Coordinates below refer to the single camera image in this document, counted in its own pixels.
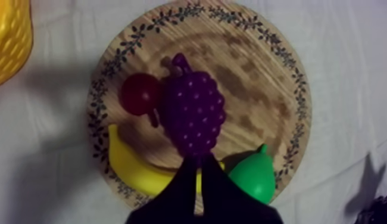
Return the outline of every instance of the grape stem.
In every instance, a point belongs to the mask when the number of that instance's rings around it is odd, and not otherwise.
[[[174,66],[180,67],[183,74],[192,73],[192,69],[189,66],[188,61],[186,60],[185,56],[182,53],[176,54],[176,56],[174,56],[171,63]]]

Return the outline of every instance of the red apple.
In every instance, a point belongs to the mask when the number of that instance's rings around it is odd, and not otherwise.
[[[145,73],[129,76],[120,91],[120,102],[130,114],[141,116],[148,114],[154,125],[154,110],[160,102],[162,86],[159,80]]]

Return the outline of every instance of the purple grape cluster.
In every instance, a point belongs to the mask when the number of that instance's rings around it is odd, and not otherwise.
[[[182,154],[208,153],[216,146],[226,119],[224,97],[208,73],[192,71],[182,54],[173,65],[182,75],[165,81],[163,99],[157,108],[160,123]]]

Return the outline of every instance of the green pear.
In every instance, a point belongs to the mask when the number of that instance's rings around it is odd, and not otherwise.
[[[276,187],[273,160],[266,151],[267,145],[263,144],[257,153],[242,160],[229,174],[241,190],[264,204],[271,201]]]

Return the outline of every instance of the floral border pattern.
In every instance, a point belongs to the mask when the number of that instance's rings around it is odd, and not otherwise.
[[[113,76],[121,70],[121,64],[128,61],[128,57],[134,56],[137,48],[142,47],[142,39],[145,38],[147,32],[160,33],[163,27],[169,25],[175,26],[179,23],[183,23],[186,19],[192,17],[199,17],[200,14],[206,14],[209,18],[217,19],[219,22],[227,22],[234,25],[237,29],[248,30],[252,29],[258,32],[258,40],[264,41],[270,46],[270,50],[276,56],[278,56],[283,65],[292,70],[292,78],[295,80],[297,88],[294,92],[297,102],[298,120],[295,125],[295,130],[290,140],[291,145],[287,148],[286,154],[283,156],[284,163],[280,170],[275,170],[274,175],[276,178],[276,188],[282,180],[283,175],[287,175],[290,170],[294,169],[293,157],[298,154],[299,139],[304,134],[304,120],[307,118],[307,103],[304,95],[306,94],[304,75],[296,67],[296,61],[294,60],[292,53],[288,52],[283,46],[282,41],[277,34],[272,33],[264,24],[258,20],[255,15],[253,17],[247,17],[241,12],[226,11],[220,6],[205,8],[197,2],[195,4],[188,3],[185,7],[171,8],[168,11],[160,11],[159,15],[152,19],[151,24],[141,24],[140,26],[132,26],[132,35],[129,35],[129,40],[120,42],[120,47],[116,49],[116,55],[112,60],[104,62],[104,69],[101,71],[99,78],[91,82],[91,89],[89,96],[92,98],[90,104],[90,112],[88,113],[88,128],[89,134],[93,137],[93,148],[95,152],[93,157],[97,158],[100,163],[104,165],[104,173],[108,175],[110,179],[113,179],[117,183],[118,193],[123,194],[124,197],[130,198],[135,191],[131,187],[127,186],[112,170],[108,161],[108,132],[102,125],[102,122],[108,116],[106,106],[102,100],[102,97],[106,95],[108,89],[105,87],[105,83],[111,80]],[[146,204],[150,198],[148,196],[142,196],[141,194],[135,195],[134,204],[135,207]]]

